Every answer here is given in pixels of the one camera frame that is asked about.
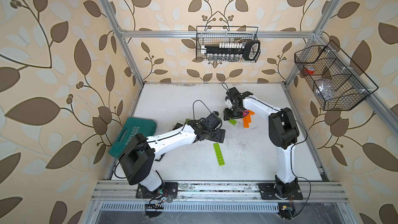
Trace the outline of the orange brick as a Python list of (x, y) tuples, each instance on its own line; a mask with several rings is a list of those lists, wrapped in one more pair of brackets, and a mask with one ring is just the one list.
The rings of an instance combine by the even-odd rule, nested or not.
[(249, 116), (243, 119), (244, 128), (250, 128), (251, 118)]
[(248, 116), (247, 116), (248, 120), (247, 120), (247, 121), (248, 121), (249, 123), (251, 123), (251, 116), (252, 116), (252, 115), (255, 115), (255, 113), (254, 113), (253, 111), (248, 111)]

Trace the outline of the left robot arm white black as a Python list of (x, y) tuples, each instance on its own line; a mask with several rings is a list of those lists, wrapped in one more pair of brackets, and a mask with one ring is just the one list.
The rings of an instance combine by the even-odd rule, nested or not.
[(206, 118), (189, 120), (181, 127), (162, 135), (145, 137), (138, 133), (133, 136), (121, 153), (118, 165), (121, 166), (129, 185), (141, 185), (150, 193), (160, 194), (165, 182), (160, 174), (152, 169), (155, 160), (181, 146), (199, 141), (223, 143), (226, 131), (218, 112), (211, 112)]

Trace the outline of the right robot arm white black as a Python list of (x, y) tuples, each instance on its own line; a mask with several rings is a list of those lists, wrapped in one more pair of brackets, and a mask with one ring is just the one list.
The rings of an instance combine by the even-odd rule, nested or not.
[(272, 106), (251, 92), (240, 93), (235, 87), (226, 92), (224, 120), (243, 119), (250, 112), (268, 121), (269, 139), (277, 147), (277, 174), (275, 189), (288, 193), (297, 186), (293, 172), (294, 145), (300, 135), (292, 110)]

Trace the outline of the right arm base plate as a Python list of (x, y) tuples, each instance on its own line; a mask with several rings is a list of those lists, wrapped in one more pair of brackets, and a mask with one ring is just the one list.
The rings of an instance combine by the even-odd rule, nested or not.
[(297, 182), (260, 183), (258, 184), (262, 200), (303, 200), (301, 189)]

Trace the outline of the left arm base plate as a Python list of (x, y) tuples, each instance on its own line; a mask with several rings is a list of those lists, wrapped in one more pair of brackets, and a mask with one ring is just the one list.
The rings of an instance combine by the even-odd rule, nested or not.
[(178, 194), (178, 183), (177, 182), (165, 182), (162, 183), (156, 190), (150, 191), (142, 184), (138, 184), (136, 198), (137, 199), (157, 199), (166, 198), (176, 199)]

